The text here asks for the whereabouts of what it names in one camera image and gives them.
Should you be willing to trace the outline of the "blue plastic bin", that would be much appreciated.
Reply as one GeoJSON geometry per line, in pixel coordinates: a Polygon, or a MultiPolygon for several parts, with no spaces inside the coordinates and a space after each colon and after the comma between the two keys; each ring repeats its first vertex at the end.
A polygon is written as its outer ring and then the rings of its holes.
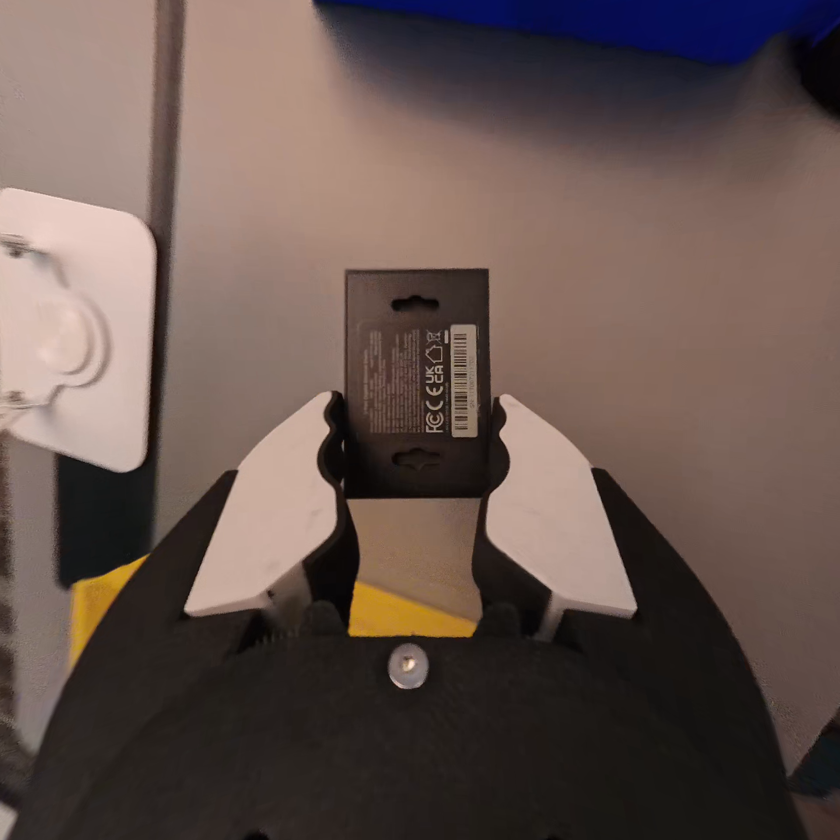
{"type": "Polygon", "coordinates": [[[824,39],[838,2],[331,2],[535,36],[740,65],[780,35],[824,39]]]}

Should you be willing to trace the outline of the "small black product box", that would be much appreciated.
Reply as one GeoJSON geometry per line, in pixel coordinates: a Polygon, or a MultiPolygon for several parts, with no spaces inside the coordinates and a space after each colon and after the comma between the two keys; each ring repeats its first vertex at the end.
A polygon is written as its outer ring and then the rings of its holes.
{"type": "Polygon", "coordinates": [[[490,273],[348,269],[345,495],[478,499],[488,486],[490,273]]]}

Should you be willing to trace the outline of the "white hook plate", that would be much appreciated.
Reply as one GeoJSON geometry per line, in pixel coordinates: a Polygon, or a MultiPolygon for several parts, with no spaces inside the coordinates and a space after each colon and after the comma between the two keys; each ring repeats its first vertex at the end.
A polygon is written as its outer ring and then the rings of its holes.
{"type": "Polygon", "coordinates": [[[155,262],[128,213],[1,191],[1,429],[118,475],[143,463],[155,262]]]}

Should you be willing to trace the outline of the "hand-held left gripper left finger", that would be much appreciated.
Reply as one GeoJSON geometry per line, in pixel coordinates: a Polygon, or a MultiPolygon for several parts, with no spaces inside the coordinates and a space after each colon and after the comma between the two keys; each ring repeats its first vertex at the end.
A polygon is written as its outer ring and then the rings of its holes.
{"type": "Polygon", "coordinates": [[[317,602],[350,621],[360,548],[343,493],[344,403],[324,392],[237,468],[184,603],[190,618],[258,611],[298,622],[317,602]]]}

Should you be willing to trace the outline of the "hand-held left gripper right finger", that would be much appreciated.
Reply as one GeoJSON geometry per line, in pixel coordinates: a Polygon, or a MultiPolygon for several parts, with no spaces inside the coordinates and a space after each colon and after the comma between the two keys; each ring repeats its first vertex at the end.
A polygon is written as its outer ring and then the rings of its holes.
{"type": "Polygon", "coordinates": [[[567,612],[633,619],[637,602],[593,466],[571,441],[501,395],[488,469],[471,558],[481,611],[510,605],[535,641],[553,641],[567,612]]]}

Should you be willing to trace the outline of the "yellow plastic bin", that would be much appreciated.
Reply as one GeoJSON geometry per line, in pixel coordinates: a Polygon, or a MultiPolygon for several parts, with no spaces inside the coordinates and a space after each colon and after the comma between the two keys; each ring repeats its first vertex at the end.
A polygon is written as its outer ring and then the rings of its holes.
{"type": "MultiPolygon", "coordinates": [[[[71,585],[68,671],[73,671],[117,595],[144,562],[145,556],[71,585]]],[[[350,635],[354,638],[468,638],[475,628],[475,622],[367,583],[355,583],[353,591],[350,635]]]]}

